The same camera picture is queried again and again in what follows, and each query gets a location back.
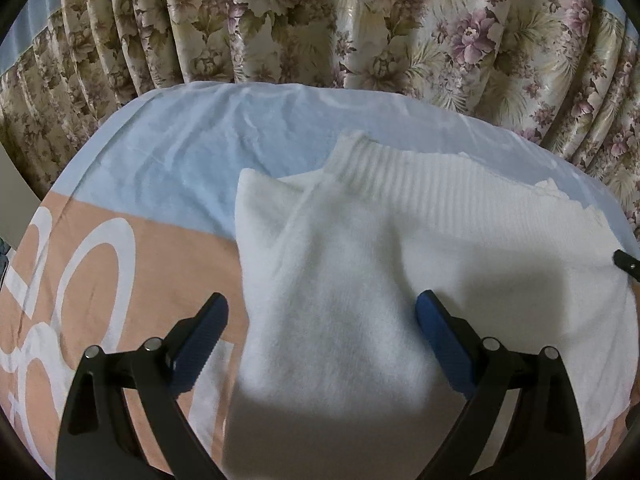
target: folded sweater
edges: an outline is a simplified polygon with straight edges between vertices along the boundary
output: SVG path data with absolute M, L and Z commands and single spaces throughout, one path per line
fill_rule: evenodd
M 552 182 L 354 134 L 312 174 L 244 170 L 236 231 L 250 325 L 232 479 L 414 480 L 464 405 L 415 320 L 427 289 L 480 337 L 556 346 L 585 441 L 628 406 L 638 324 L 619 243 Z

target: bed sheet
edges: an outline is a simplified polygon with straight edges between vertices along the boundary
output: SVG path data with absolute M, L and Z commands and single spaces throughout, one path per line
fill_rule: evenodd
M 465 153 L 526 184 L 552 178 L 584 207 L 601 209 L 620 247 L 640 256 L 624 213 L 600 182 L 473 118 L 396 94 L 299 85 L 197 82 L 148 92 L 111 116 L 73 158 L 31 221 L 0 290 L 0 406 L 51 475 L 83 349 L 98 343 L 124 351 L 163 336 L 213 291 L 229 301 L 229 326 L 178 403 L 220 462 L 248 328 L 233 241 L 239 172 L 316 170 L 338 135 L 353 130 L 402 150 Z M 148 459 L 166 468 L 139 399 L 127 400 Z M 623 432 L 622 416 L 587 443 L 591 472 Z

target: blue gripper pad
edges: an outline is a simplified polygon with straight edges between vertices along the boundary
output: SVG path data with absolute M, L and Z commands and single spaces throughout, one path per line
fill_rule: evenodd
M 449 384 L 466 400 L 471 399 L 476 392 L 474 366 L 450 326 L 453 318 L 430 290 L 418 296 L 415 313 L 422 334 L 429 342 Z
M 169 390 L 177 397 L 190 391 L 211 355 L 229 317 L 229 306 L 222 294 L 214 294 L 200 309 L 189 338 L 174 358 L 174 373 Z

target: white fabric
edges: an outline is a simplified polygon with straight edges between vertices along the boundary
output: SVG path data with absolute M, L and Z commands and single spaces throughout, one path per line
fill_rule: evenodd
M 312 175 L 244 170 L 236 232 L 250 326 L 233 479 L 414 480 L 464 402 L 418 330 L 426 289 L 508 349 L 556 346 L 585 440 L 628 405 L 638 326 L 619 243 L 551 182 L 354 135 Z

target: floral curtain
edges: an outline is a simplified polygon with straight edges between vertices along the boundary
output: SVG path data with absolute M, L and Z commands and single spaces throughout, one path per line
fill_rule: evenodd
M 152 88 L 399 92 L 511 129 L 640 208 L 638 34 L 610 0 L 61 0 L 0 76 L 0 141 L 43 197 Z

